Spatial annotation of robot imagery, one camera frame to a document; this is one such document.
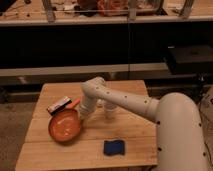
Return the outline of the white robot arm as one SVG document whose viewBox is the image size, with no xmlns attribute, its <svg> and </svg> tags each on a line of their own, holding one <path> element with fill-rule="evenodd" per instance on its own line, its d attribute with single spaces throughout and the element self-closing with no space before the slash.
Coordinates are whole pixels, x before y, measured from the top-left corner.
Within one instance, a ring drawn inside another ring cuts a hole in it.
<svg viewBox="0 0 213 171">
<path fill-rule="evenodd" d="M 208 171 L 199 109 L 187 95 L 173 92 L 155 99 L 108 88 L 102 77 L 83 82 L 81 90 L 82 118 L 93 113 L 101 99 L 156 124 L 156 171 Z"/>
</svg>

